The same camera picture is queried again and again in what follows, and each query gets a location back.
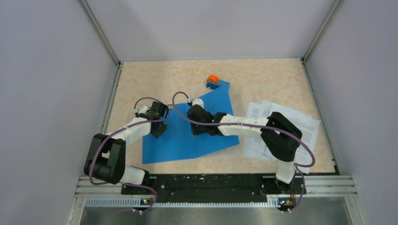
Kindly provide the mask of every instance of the table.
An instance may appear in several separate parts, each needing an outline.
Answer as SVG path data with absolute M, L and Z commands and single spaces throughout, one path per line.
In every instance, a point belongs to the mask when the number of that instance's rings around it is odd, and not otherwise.
M 234 114 L 244 116 L 248 102 L 263 99 L 284 105 L 318 119 L 310 89 L 299 58 L 230 59 L 230 60 L 169 60 L 125 62 L 117 87 L 108 132 L 124 126 L 134 118 L 133 106 L 141 97 L 155 97 L 170 104 L 175 92 L 186 92 L 190 98 L 210 90 L 206 79 L 215 74 L 230 82 L 230 99 Z M 180 95 L 176 103 L 186 102 Z M 151 105 L 151 101 L 142 101 Z M 142 164 L 142 139 L 126 149 L 126 164 L 150 173 L 275 173 L 276 162 L 243 157 L 240 145 L 196 159 Z M 330 151 L 320 129 L 312 173 L 334 172 Z

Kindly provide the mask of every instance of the wire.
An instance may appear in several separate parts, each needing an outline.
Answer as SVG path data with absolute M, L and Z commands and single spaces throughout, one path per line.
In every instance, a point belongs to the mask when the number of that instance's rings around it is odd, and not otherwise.
M 135 103 L 134 109 L 135 109 L 135 107 L 137 106 L 138 102 L 141 101 L 141 100 L 143 100 L 143 99 L 152 99 L 152 100 L 154 100 L 154 101 L 158 101 L 158 102 L 162 103 L 161 101 L 159 101 L 159 100 L 157 100 L 157 99 L 155 99 L 155 98 L 153 98 L 153 97 L 143 97 L 143 98 L 140 98 L 140 99 Z M 169 118 L 169 116 L 170 116 L 170 113 L 168 112 L 168 108 L 167 108 L 167 114 L 166 114 L 166 117 L 165 117 L 164 119 L 161 119 L 161 120 L 145 120 L 145 121 L 140 121 L 140 122 L 137 122 L 137 123 L 133 123 L 133 124 L 128 125 L 127 128 L 131 128 L 131 127 L 133 127 L 133 126 L 136 126 L 136 125 L 139 125 L 139 124 L 143 124 L 143 123 L 158 123 L 158 122 L 164 122 L 164 121 L 166 121 L 166 120 Z M 126 129 L 126 127 L 123 127 L 123 128 L 120 128 L 119 130 L 116 130 L 115 132 L 111 133 L 110 135 L 108 135 L 108 136 L 104 139 L 104 141 L 102 141 L 101 145 L 99 145 L 99 147 L 98 147 L 98 149 L 97 149 L 97 152 L 95 153 L 94 158 L 92 159 L 91 166 L 90 166 L 89 180 L 90 180 L 90 183 L 91 183 L 91 184 L 93 184 L 93 185 L 102 185 L 102 184 L 107 184 L 107 183 L 108 183 L 108 182 L 99 182 L 99 183 L 96 183 L 96 182 L 93 181 L 93 179 L 92 179 L 92 173 L 93 173 L 93 171 L 94 171 L 94 165 L 95 165 L 95 163 L 97 162 L 98 156 L 100 155 L 101 150 L 102 150 L 102 148 L 104 147 L 105 143 L 106 143 L 112 136 L 114 136 L 115 134 L 117 134 L 117 133 L 119 133 L 119 132 L 121 132 L 121 131 L 124 131 L 125 129 Z M 150 188 L 150 187 L 148 187 L 148 186 L 145 186 L 145 185 L 138 185 L 138 184 L 130 184 L 130 183 L 123 183 L 123 184 L 126 185 L 126 186 L 131 186 L 131 187 L 146 188 L 146 189 L 152 191 L 153 194 L 155 195 L 155 198 L 154 198 L 154 201 L 152 202 L 152 204 L 151 204 L 146 210 L 142 211 L 142 213 L 147 212 L 147 211 L 148 211 L 149 209 L 151 209 L 152 206 L 155 204 L 156 199 L 157 199 L 157 197 L 158 197 L 158 194 L 157 194 L 156 191 L 153 190 L 152 188 Z
M 177 114 L 178 114 L 180 117 L 182 117 L 184 120 L 186 120 L 186 121 L 188 121 L 188 122 L 190 122 L 190 123 L 197 124 L 197 125 L 202 125 L 202 126 L 238 125 L 238 126 L 247 126 L 247 127 L 253 127 L 253 128 L 254 128 L 254 127 L 255 127 L 255 128 L 264 128 L 264 129 L 279 131 L 279 132 L 281 132 L 281 133 L 283 133 L 283 134 L 285 134 L 285 135 L 287 135 L 287 136 L 293 138 L 293 139 L 294 139 L 295 141 L 297 141 L 301 146 L 303 146 L 303 147 L 307 150 L 308 154 L 311 156 L 312 162 L 311 162 L 310 164 L 308 164 L 308 165 L 302 165 L 302 164 L 298 164 L 298 163 L 295 163 L 295 164 L 294 164 L 295 167 L 296 167 L 296 170 L 301 174 L 301 178 L 303 179 L 303 188 L 302 188 L 302 190 L 301 190 L 300 197 L 298 198 L 297 203 L 295 204 L 295 206 L 290 210 L 290 213 L 293 212 L 294 210 L 296 210 L 297 206 L 298 206 L 298 205 L 300 204 L 300 202 L 301 202 L 301 198 L 303 197 L 303 194 L 304 194 L 305 189 L 306 189 L 306 182 L 305 182 L 305 180 L 304 180 L 304 174 L 303 174 L 303 172 L 298 168 L 298 166 L 301 166 L 301 167 L 311 167 L 311 166 L 313 166 L 313 165 L 315 164 L 315 156 L 314 156 L 314 154 L 311 152 L 311 150 L 309 149 L 309 147 L 308 147 L 306 144 L 304 144 L 304 142 L 302 142 L 299 138 L 297 138 L 295 135 L 291 134 L 290 132 L 287 132 L 287 131 L 282 130 L 282 129 L 279 129 L 279 128 L 270 127 L 270 126 L 254 125 L 254 124 L 245 124 L 245 123 L 201 123 L 201 122 L 196 122 L 196 121 L 190 120 L 189 118 L 187 118 L 187 117 L 185 117 L 185 116 L 183 116 L 183 115 L 181 114 L 181 112 L 178 110 L 178 108 L 177 108 L 177 106 L 176 106 L 176 104 L 175 104 L 175 98 L 176 98 L 176 96 L 177 96 L 178 94 L 183 94 L 183 95 L 185 95 L 185 97 L 186 97 L 187 99 L 189 99 L 189 97 L 188 97 L 188 95 L 187 95 L 186 93 L 184 93 L 184 92 L 182 92 L 182 91 L 176 92 L 176 93 L 173 95 L 173 99 L 172 99 L 172 103 L 173 103 L 174 110 L 177 112 Z
M 285 131 L 285 130 L 282 130 L 282 129 L 279 129 L 279 128 L 275 128 L 275 127 L 270 127 L 270 126 L 254 125 L 254 124 L 247 124 L 247 123 L 201 123 L 201 122 L 196 122 L 196 121 L 190 120 L 189 118 L 183 116 L 183 115 L 181 114 L 181 112 L 177 109 L 177 106 L 176 106 L 174 100 L 175 100 L 175 98 L 176 98 L 176 95 L 178 95 L 178 94 L 183 94 L 183 95 L 185 95 L 185 96 L 187 97 L 187 99 L 189 99 L 189 97 L 188 97 L 188 95 L 187 95 L 186 93 L 184 93 L 184 92 L 182 92 L 182 91 L 178 91 L 178 92 L 176 92 L 176 93 L 173 95 L 173 99 L 172 99 L 172 103 L 173 103 L 174 110 L 175 110 L 175 111 L 177 112 L 177 114 L 178 114 L 180 117 L 182 117 L 184 120 L 186 120 L 186 121 L 188 121 L 188 122 L 190 122 L 190 123 L 197 124 L 197 125 L 202 125 L 202 126 L 238 125 L 238 126 L 247 126 L 247 127 L 253 127 L 253 128 L 255 127 L 255 128 L 263 128 L 263 129 L 268 129 L 268 130 L 279 131 L 279 132 L 281 132 L 281 133 L 283 133 L 283 134 L 285 134 L 285 135 L 287 135 L 287 136 L 293 138 L 293 139 L 294 139 L 295 141 L 297 141 L 300 145 L 302 145 L 302 146 L 307 150 L 308 154 L 309 154 L 310 157 L 311 157 L 312 162 L 311 162 L 309 165 L 302 165 L 302 164 L 297 164 L 297 163 L 295 163 L 295 165 L 298 165 L 298 166 L 301 166 L 301 167 L 311 167 L 311 166 L 313 166 L 313 165 L 315 164 L 315 156 L 314 156 L 314 154 L 311 152 L 311 150 L 309 149 L 309 147 L 308 147 L 306 144 L 304 144 L 304 142 L 302 142 L 302 141 L 301 141 L 299 138 L 297 138 L 295 135 L 293 135 L 293 134 L 291 134 L 290 132 L 287 132 L 287 131 Z
M 293 212 L 297 209 L 297 206 L 300 204 L 301 199 L 303 198 L 304 192 L 306 191 L 306 180 L 304 179 L 304 174 L 297 166 L 296 166 L 296 170 L 301 174 L 301 178 L 303 180 L 303 188 L 301 189 L 300 197 L 298 197 L 296 204 L 293 206 L 293 208 L 290 210 L 290 212 Z

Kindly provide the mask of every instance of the orange object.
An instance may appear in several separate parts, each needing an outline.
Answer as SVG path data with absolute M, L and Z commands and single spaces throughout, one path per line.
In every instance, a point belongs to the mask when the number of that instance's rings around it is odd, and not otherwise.
M 214 85 L 217 85 L 217 84 L 218 84 L 218 77 L 215 76 L 215 75 L 210 75 L 210 76 L 207 78 L 207 82 L 208 82 L 208 83 L 211 83 L 211 84 L 214 84 Z

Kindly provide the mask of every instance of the black mounting plate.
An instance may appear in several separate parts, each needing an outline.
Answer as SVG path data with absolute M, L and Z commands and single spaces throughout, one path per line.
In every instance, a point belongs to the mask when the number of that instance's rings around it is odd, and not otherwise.
M 290 194 L 270 188 L 275 174 L 151 174 L 143 183 L 158 194 L 158 203 L 261 203 L 267 194 Z M 302 178 L 296 177 L 292 187 L 301 193 Z M 122 195 L 151 195 L 140 187 L 122 187 Z

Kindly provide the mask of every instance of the metal frame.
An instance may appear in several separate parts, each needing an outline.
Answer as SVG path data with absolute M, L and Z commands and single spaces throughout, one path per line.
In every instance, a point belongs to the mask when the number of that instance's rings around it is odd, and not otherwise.
M 115 63 L 117 67 L 117 71 L 115 74 L 115 79 L 112 84 L 112 89 L 111 93 L 109 96 L 109 99 L 107 100 L 107 107 L 104 112 L 103 116 L 103 122 L 100 127 L 100 131 L 102 133 L 105 133 L 107 130 L 108 122 L 109 122 L 109 117 L 110 113 L 112 111 L 112 106 L 113 102 L 115 99 L 116 95 L 116 90 L 118 86 L 118 82 L 120 79 L 121 71 L 122 71 L 122 66 L 123 64 L 118 60 L 114 50 L 112 49 L 111 44 L 109 43 L 108 39 L 106 38 L 104 32 L 102 31 L 102 28 L 95 18 L 93 12 L 91 11 L 90 6 L 88 5 L 86 0 L 79 0 L 80 4 L 82 5 L 83 9 L 85 10 L 88 18 L 90 19 L 90 22 L 92 23 L 92 26 L 94 30 L 97 32 L 97 35 L 99 39 L 101 40 L 104 48 L 108 52 L 109 56 L 112 58 L 113 62 Z M 328 12 L 327 16 L 325 17 L 324 21 L 322 22 L 318 32 L 316 33 L 315 37 L 313 38 L 307 52 L 301 59 L 302 67 L 305 72 L 305 76 L 308 82 L 308 86 L 311 90 L 312 98 L 314 100 L 315 107 L 317 109 L 317 113 L 319 115 L 320 120 L 322 121 L 322 129 L 325 134 L 327 143 L 329 145 L 329 150 L 330 154 L 332 156 L 332 160 L 336 161 L 335 163 L 335 168 L 336 171 L 338 172 L 338 159 L 336 155 L 333 152 L 333 149 L 335 149 L 335 144 L 333 143 L 333 140 L 329 136 L 328 132 L 328 125 L 326 123 L 325 118 L 323 117 L 323 110 L 321 103 L 318 99 L 318 95 L 314 86 L 314 82 L 311 78 L 310 73 L 307 70 L 307 60 L 311 57 L 315 47 L 317 46 L 318 42 L 320 41 L 322 35 L 324 34 L 325 30 L 328 27 L 328 24 L 330 23 L 331 19 L 334 17 L 336 14 L 337 10 L 342 4 L 342 0 L 336 0 L 330 11 Z M 368 225 L 370 224 L 367 216 L 365 214 L 365 211 L 360 203 L 360 200 L 358 198 L 358 193 L 356 191 L 354 182 L 352 180 L 351 176 L 343 176 L 343 175 L 321 175 L 321 176 L 315 176 L 315 175 L 308 175 L 305 177 L 306 179 L 306 189 L 307 189 L 307 194 L 304 195 L 305 198 L 307 197 L 344 197 L 347 205 L 348 212 L 351 217 L 352 224 L 354 225 Z M 102 186 L 93 186 L 90 184 L 88 177 L 80 177 L 76 191 L 75 191 L 75 196 L 74 200 L 72 203 L 72 207 L 69 213 L 69 218 L 68 218 L 68 225 L 78 225 L 80 224 L 80 220 L 83 216 L 83 211 L 84 207 L 90 199 L 92 200 L 94 197 L 99 197 L 99 198 L 120 198 L 120 199 L 132 199 L 132 197 L 139 199 L 140 197 L 147 197 L 147 196 L 129 196 L 126 197 L 126 195 L 121 195 L 121 189 L 122 185 L 117 184 L 117 185 L 112 185 L 112 184 L 105 184 Z M 278 198 L 278 197 L 288 197 L 288 195 L 267 195 L 270 199 L 272 198 Z M 156 203 L 154 207 L 165 207 L 166 205 L 164 203 Z M 247 207 L 265 207 L 269 205 L 264 205 L 264 204 L 258 204 L 258 203 L 247 203 L 245 204 Z M 169 207 L 195 207 L 194 204 L 173 204 L 169 205 Z M 225 205 L 214 205 L 214 204 L 203 204 L 201 203 L 201 207 L 225 207 Z
M 100 133 L 102 133 L 102 134 L 105 134 L 107 132 L 107 129 L 108 129 L 109 119 L 110 119 L 110 116 L 111 116 L 113 102 L 115 100 L 116 91 L 117 91 L 117 87 L 118 87 L 118 84 L 119 84 L 119 80 L 120 80 L 120 75 L 122 73 L 122 69 L 123 69 L 123 62 L 120 63 L 120 65 L 116 69 L 115 78 L 114 78 L 113 83 L 112 83 L 111 92 L 110 92 L 109 98 L 107 100 L 107 107 L 105 109 L 104 116 L 103 116 L 103 119 L 102 119 L 102 123 L 101 123 L 101 126 L 99 128 Z
M 94 13 L 92 12 L 87 1 L 86 0 L 78 0 L 78 1 L 80 2 L 80 5 L 83 7 L 84 11 L 86 12 L 86 15 L 89 18 L 92 27 L 97 33 L 98 38 L 101 41 L 102 45 L 104 46 L 105 50 L 107 51 L 108 55 L 112 58 L 113 63 L 118 67 L 120 65 L 120 60 L 117 58 L 116 53 L 114 52 L 110 42 L 105 36 L 105 33 L 100 26 L 100 23 L 95 18 Z
M 335 0 L 333 3 L 332 7 L 330 8 L 328 15 L 326 18 L 323 20 L 321 26 L 319 27 L 318 31 L 315 34 L 315 37 L 311 41 L 311 44 L 309 48 L 307 49 L 307 52 L 305 53 L 302 61 L 307 62 L 309 57 L 311 56 L 312 52 L 314 51 L 315 47 L 317 46 L 319 40 L 321 39 L 322 35 L 324 32 L 327 30 L 327 26 L 329 25 L 330 21 L 333 19 L 335 16 L 336 12 L 340 8 L 341 4 L 343 3 L 344 0 Z
M 309 197 L 344 197 L 347 202 L 347 208 L 350 213 L 351 220 L 354 225 L 362 225 L 363 211 L 358 206 L 358 193 L 355 188 L 351 176 L 330 175 L 330 176 L 306 176 L 307 194 L 304 198 Z M 83 210 L 86 203 L 93 206 L 93 201 L 96 201 L 95 207 L 137 207 L 137 202 L 141 198 L 148 198 L 149 195 L 121 195 L 122 184 L 104 184 L 100 186 L 93 186 L 87 176 L 82 176 L 79 179 L 75 191 L 75 198 L 73 200 L 72 210 L 69 214 L 68 225 L 78 225 L 83 216 Z M 214 203 L 155 203 L 154 208 L 185 208 L 185 207 L 275 207 L 275 200 L 277 198 L 285 198 L 289 195 L 267 195 L 268 202 L 256 203 L 240 203 L 240 204 L 214 204 Z

